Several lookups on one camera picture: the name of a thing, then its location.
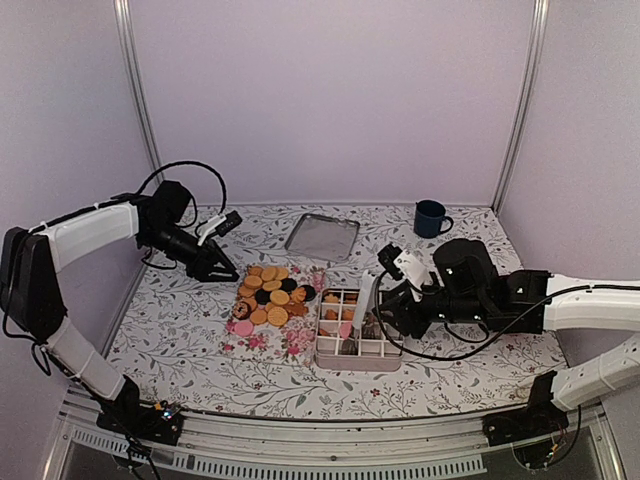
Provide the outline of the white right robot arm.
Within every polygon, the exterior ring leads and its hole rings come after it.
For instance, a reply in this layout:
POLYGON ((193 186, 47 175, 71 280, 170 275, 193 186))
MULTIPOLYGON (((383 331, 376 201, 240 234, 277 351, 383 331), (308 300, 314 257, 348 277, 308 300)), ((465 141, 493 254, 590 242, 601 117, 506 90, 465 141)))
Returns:
POLYGON ((382 327, 420 339, 434 323, 476 324, 490 336, 476 353, 511 333, 541 334, 569 329, 620 330, 631 337, 575 367, 538 376, 517 427, 537 436, 556 412, 626 387, 639 379, 639 284, 636 281, 576 279, 546 270, 501 275, 485 244, 456 238, 432 255, 430 271, 413 254, 386 245, 378 260, 397 281, 377 304, 382 327))

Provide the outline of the silver white tongs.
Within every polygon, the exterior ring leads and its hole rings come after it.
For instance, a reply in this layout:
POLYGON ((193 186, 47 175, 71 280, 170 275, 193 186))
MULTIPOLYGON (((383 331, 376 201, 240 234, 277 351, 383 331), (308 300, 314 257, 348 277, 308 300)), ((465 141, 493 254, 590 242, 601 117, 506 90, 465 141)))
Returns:
POLYGON ((378 325, 378 319, 373 307, 377 296, 374 291, 376 276, 366 270, 362 274, 360 287, 355 292, 355 307, 347 307, 347 297, 341 308, 340 324, 351 322, 353 326, 353 339, 342 340, 339 336, 340 346, 337 352, 346 356, 358 356, 365 358, 382 357, 384 353, 384 341, 378 325))

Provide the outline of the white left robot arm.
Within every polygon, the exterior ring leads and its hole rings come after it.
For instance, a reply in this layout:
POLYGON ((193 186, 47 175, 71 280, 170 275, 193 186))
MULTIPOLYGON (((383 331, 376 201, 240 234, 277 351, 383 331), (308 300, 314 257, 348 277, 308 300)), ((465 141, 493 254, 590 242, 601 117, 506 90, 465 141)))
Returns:
POLYGON ((222 210, 195 233, 181 220, 191 193, 164 181, 150 195, 124 193, 44 221, 8 229, 1 246, 1 312, 8 337, 28 341, 81 384, 128 434, 148 426, 139 388, 101 353, 134 273, 134 251, 147 248, 202 283, 234 282, 236 267, 216 240, 241 216, 222 210))

